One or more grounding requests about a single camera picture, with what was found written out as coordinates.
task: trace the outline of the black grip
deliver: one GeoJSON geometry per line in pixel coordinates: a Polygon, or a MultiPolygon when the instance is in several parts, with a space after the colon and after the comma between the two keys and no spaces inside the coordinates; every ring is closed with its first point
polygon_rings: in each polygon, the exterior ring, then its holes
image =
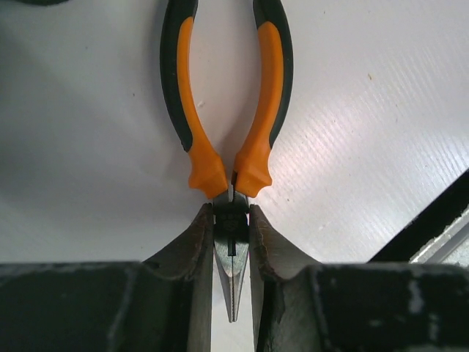
{"type": "Polygon", "coordinates": [[[265,22],[271,22],[278,30],[281,40],[281,48],[284,57],[284,86],[281,93],[280,106],[277,112],[277,118],[273,124],[269,136],[269,144],[272,148],[281,126],[284,124],[287,115],[290,96],[293,86],[293,45],[292,36],[288,26],[287,15],[280,0],[254,0],[254,17],[256,26],[259,28],[265,22]]]}
{"type": "Polygon", "coordinates": [[[169,0],[160,43],[160,74],[164,100],[174,129],[186,152],[192,147],[193,136],[182,108],[177,82],[177,42],[182,23],[189,17],[195,17],[197,5],[198,0],[169,0]]]}

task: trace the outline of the orange and black pliers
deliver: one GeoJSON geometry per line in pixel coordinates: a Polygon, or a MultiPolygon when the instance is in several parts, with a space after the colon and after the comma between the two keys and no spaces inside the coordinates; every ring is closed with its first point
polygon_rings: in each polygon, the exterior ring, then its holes
{"type": "Polygon", "coordinates": [[[213,199],[215,258],[229,320],[236,321],[248,259],[247,197],[272,184],[269,154],[290,101],[293,49],[280,0],[254,0],[262,82],[254,121],[234,161],[232,191],[220,156],[197,116],[189,79],[189,47],[197,0],[169,0],[160,43],[163,94],[173,126],[192,162],[189,186],[213,199]]]}

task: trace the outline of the white surface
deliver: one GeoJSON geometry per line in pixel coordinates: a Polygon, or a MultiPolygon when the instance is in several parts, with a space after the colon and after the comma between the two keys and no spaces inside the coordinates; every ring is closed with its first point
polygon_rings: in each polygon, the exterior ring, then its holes
{"type": "MultiPolygon", "coordinates": [[[[160,90],[165,5],[0,4],[0,261],[141,260],[196,214],[160,90]]],[[[469,1],[284,6],[295,80],[256,202],[317,260],[364,261],[469,167],[469,1]]],[[[259,80],[251,1],[201,0],[193,94],[229,168],[259,80]]],[[[222,299],[216,282],[213,350],[249,351],[248,298],[230,329],[222,299]]]]}

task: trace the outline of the black strip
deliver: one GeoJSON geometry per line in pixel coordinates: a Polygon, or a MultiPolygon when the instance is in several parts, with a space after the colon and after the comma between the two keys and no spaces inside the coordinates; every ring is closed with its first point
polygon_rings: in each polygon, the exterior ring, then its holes
{"type": "Polygon", "coordinates": [[[290,96],[293,86],[293,46],[287,15],[280,0],[254,0],[254,17],[259,28],[265,22],[271,22],[278,30],[281,40],[282,54],[284,55],[284,86],[281,93],[280,106],[277,117],[269,135],[270,148],[276,141],[287,115],[290,96]]]}
{"type": "Polygon", "coordinates": [[[169,0],[160,43],[160,74],[164,100],[174,129],[186,152],[192,147],[193,137],[182,108],[177,83],[177,40],[182,23],[189,17],[195,17],[197,5],[198,0],[169,0]]]}
{"type": "Polygon", "coordinates": [[[445,227],[469,206],[469,169],[432,204],[413,219],[370,262],[408,262],[422,246],[441,235],[445,227]]]}

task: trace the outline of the needle-nose pliers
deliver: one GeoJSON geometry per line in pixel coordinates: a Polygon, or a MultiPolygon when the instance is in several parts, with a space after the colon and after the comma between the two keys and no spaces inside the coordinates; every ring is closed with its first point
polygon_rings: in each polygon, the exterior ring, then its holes
{"type": "Polygon", "coordinates": [[[237,153],[231,179],[196,112],[189,78],[189,47],[197,0],[169,0],[160,42],[160,75],[172,124],[192,162],[189,186],[213,199],[215,258],[230,321],[237,311],[248,259],[247,197],[272,184],[269,154],[287,113],[293,80],[293,49],[280,0],[254,0],[262,61],[259,102],[251,129],[237,153]]]}

